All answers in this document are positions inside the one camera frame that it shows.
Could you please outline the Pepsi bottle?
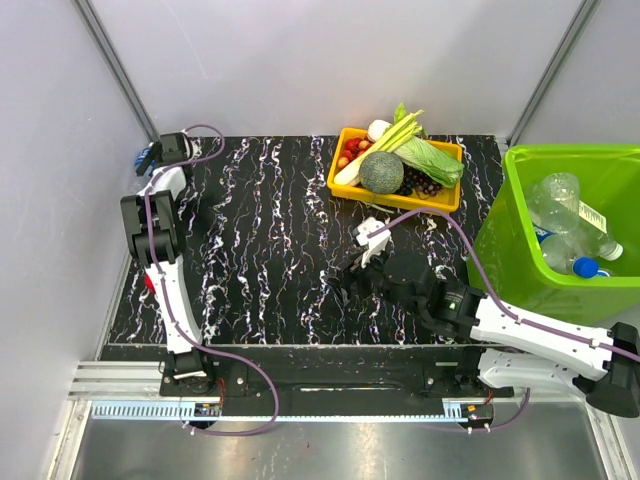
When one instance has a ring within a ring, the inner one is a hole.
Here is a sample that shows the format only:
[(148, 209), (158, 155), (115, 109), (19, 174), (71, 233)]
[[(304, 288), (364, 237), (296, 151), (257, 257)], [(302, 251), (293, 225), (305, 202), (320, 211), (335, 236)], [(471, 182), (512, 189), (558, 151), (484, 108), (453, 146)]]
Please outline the Pepsi bottle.
[(142, 149), (134, 161), (134, 172), (137, 177), (150, 177), (155, 169), (156, 143), (151, 142)]
[[(536, 238), (538, 240), (538, 243), (548, 235), (557, 234), (545, 228), (542, 228), (537, 224), (533, 224), (533, 229), (534, 229)], [(583, 255), (575, 245), (573, 245), (569, 240), (566, 239), (565, 236), (563, 235), (560, 235), (560, 236), (562, 236), (564, 240), (573, 249), (573, 255), (570, 263), (570, 267), (571, 267), (570, 272), (564, 275), (574, 275), (584, 279), (590, 279), (595, 277), (599, 271), (598, 262), (590, 257)]]

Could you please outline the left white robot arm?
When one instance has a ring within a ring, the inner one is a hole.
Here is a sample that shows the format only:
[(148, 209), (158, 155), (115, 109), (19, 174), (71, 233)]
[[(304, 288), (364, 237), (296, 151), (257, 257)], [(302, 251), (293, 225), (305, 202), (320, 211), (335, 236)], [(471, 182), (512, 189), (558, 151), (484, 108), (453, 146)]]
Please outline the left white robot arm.
[(217, 372), (205, 363), (200, 328), (193, 316), (184, 277), (185, 235), (179, 227), (177, 200), (186, 189), (188, 163), (196, 145), (185, 130), (163, 134), (140, 152), (135, 173), (143, 184), (120, 200), (129, 252), (144, 269), (166, 330), (160, 394), (205, 395)]

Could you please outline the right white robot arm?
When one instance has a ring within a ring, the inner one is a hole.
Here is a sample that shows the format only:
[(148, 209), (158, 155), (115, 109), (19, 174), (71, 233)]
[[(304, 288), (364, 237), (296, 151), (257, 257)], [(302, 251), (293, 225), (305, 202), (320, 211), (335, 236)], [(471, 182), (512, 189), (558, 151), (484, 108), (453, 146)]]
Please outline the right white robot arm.
[(487, 387), (565, 389), (605, 413), (639, 415), (639, 332), (629, 324), (585, 327), (535, 314), (438, 278), (411, 251), (355, 255), (326, 282), (343, 305), (375, 294), (438, 335), (487, 344), (478, 361), (454, 373), (466, 395)]

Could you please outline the beige label clear bottle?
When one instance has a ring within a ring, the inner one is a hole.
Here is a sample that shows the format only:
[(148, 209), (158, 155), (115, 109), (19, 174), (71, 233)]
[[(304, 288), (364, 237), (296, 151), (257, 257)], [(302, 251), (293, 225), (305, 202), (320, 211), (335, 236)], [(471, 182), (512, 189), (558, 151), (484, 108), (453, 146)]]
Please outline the beige label clear bottle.
[[(525, 201), (532, 223), (542, 227), (538, 201), (540, 182), (526, 188)], [(624, 252), (624, 247), (614, 238), (606, 217), (584, 203), (581, 198), (578, 215), (577, 228), (563, 236), (587, 257), (599, 257), (607, 261), (618, 260)]]

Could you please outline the clear crushed bottle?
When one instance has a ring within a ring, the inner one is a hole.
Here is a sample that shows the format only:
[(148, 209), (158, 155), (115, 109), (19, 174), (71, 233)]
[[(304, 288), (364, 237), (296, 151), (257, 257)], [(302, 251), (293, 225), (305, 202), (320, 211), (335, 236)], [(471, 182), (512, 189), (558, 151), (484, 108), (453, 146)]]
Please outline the clear crushed bottle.
[(579, 223), (580, 183), (571, 173), (553, 173), (539, 184), (539, 214), (542, 227), (569, 234)]

